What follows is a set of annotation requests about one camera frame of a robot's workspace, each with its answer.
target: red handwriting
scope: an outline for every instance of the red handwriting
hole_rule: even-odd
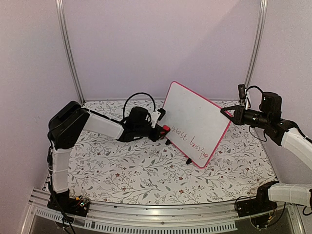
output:
[[[196,144],[195,142],[195,136],[192,138],[192,140],[190,141],[190,145],[192,146],[192,148],[196,149],[197,151],[200,151],[200,157],[199,159],[203,159],[208,157],[209,155],[205,152],[205,148],[201,147],[200,145]]]
[[[179,128],[176,128],[175,126],[172,126],[171,132],[177,134],[182,140],[187,140],[187,134],[179,130]]]

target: vertical metal post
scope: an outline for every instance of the vertical metal post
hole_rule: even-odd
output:
[[[63,43],[65,47],[65,52],[69,64],[69,68],[72,74],[72,78],[74,81],[75,89],[79,98],[79,101],[81,104],[85,102],[85,99],[83,97],[82,88],[78,79],[75,63],[74,63],[74,57],[72,54],[72,50],[70,47],[69,39],[68,39],[68,32],[67,32],[67,26],[65,21],[65,13],[64,13],[64,6],[63,6],[63,0],[56,0],[57,5],[57,12],[58,12],[58,21],[60,26],[60,31],[63,38]]]
[[[257,32],[256,32],[254,45],[253,45],[253,53],[252,53],[252,57],[249,63],[249,67],[248,67],[248,71],[247,71],[247,75],[245,79],[246,87],[250,86],[250,82],[252,80],[252,76],[254,73],[255,62],[258,56],[258,51],[260,48],[260,43],[261,43],[263,29],[264,29],[265,17],[267,14],[267,5],[268,5],[268,0],[261,0]]]

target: floral pattern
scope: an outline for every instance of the floral pattern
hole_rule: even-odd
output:
[[[234,101],[216,101],[222,107]],[[87,102],[85,107],[117,120],[124,101]],[[156,101],[162,106],[163,101]],[[129,101],[149,109],[149,100]],[[259,185],[276,175],[259,140],[247,126],[230,125],[207,167],[186,164],[187,158],[166,140],[143,138],[122,143],[83,131],[74,146],[68,172],[71,196],[129,204],[170,205],[233,200],[253,196]]]

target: floral tablecloth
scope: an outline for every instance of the floral tablecloth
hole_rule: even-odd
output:
[[[237,104],[215,103],[221,107]],[[121,120],[123,104],[92,101],[85,107]],[[134,106],[153,107],[149,100],[129,101],[126,113]],[[248,126],[231,124],[205,169],[187,165],[184,154],[165,142],[144,138],[122,143],[83,131],[69,162],[71,196],[129,204],[209,203],[253,196],[259,185],[276,179],[260,141],[249,133]]]

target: wall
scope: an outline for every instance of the wall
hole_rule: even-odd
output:
[[[16,234],[47,175],[49,119],[77,99],[55,1],[0,1],[0,233]]]
[[[238,99],[260,0],[64,1],[87,100],[147,92],[177,80],[207,98]]]
[[[308,0],[269,1],[267,18],[252,79],[264,91],[283,98],[282,118],[295,121],[312,137],[312,2]],[[253,106],[260,96],[252,92]],[[296,156],[264,144],[281,182],[312,183],[312,171]]]

